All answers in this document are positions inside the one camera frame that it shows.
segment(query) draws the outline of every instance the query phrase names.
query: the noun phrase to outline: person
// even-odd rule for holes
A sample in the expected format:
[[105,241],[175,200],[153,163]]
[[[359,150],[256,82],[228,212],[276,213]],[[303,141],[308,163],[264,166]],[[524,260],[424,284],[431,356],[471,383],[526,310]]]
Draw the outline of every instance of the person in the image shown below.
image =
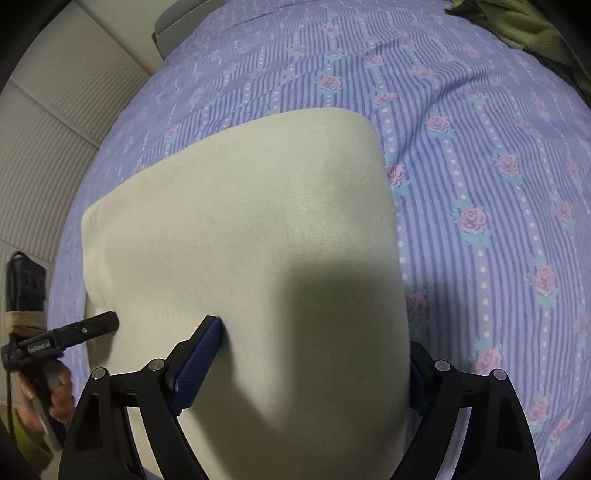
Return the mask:
[[[51,395],[50,415],[61,423],[70,423],[74,416],[75,406],[72,396],[72,373],[67,367],[60,373],[61,386]],[[14,435],[17,445],[27,462],[38,475],[45,470],[54,454],[44,440],[44,429],[41,420],[33,407],[33,399],[37,395],[33,386],[22,374],[17,375],[17,389],[22,402],[13,408]],[[6,406],[0,406],[0,418],[8,425]]]

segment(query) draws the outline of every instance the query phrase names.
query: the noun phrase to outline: blue gripper pad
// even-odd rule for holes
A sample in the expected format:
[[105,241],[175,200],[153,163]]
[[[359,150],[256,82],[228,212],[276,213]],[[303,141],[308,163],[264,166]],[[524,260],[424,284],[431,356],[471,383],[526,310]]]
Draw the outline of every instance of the blue gripper pad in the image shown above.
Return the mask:
[[222,321],[217,317],[208,316],[190,340],[177,345],[177,347],[182,346],[182,349],[179,352],[173,350],[171,353],[170,356],[177,353],[171,366],[173,371],[178,372],[173,378],[173,395],[168,402],[173,415],[179,416],[182,410],[193,405],[197,392],[222,344],[222,338]]

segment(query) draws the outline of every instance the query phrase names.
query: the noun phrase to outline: beige strap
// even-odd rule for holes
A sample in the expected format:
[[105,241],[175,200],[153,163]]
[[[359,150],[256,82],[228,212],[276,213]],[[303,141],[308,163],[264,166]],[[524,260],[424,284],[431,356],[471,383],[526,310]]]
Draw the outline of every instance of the beige strap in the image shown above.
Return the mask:
[[47,316],[45,312],[6,312],[2,324],[7,334],[32,337],[47,330]]

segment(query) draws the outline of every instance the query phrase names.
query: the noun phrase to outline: bed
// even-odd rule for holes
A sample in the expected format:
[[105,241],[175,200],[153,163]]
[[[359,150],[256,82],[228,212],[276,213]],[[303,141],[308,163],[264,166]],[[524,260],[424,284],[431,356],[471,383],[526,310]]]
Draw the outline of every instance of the bed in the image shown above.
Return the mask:
[[[505,369],[542,478],[564,474],[591,432],[591,112],[535,58],[445,6],[233,0],[210,14],[120,115],[80,186],[50,324],[84,314],[80,219],[117,185],[262,116],[350,109],[384,149],[412,339],[465,370]],[[86,351],[67,361],[80,389]]]

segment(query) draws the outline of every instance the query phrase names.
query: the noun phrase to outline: bed sheet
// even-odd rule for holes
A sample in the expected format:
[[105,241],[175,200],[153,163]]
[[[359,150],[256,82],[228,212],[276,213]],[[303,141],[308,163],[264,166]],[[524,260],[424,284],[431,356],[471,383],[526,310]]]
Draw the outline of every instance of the bed sheet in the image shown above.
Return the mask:
[[[51,326],[84,312],[89,205],[225,128],[350,109],[384,148],[411,336],[459,368],[505,369],[542,478],[558,478],[591,430],[591,115],[536,59],[445,5],[233,0],[210,15],[121,114],[80,186],[57,254]],[[67,362],[79,392],[84,349]]]

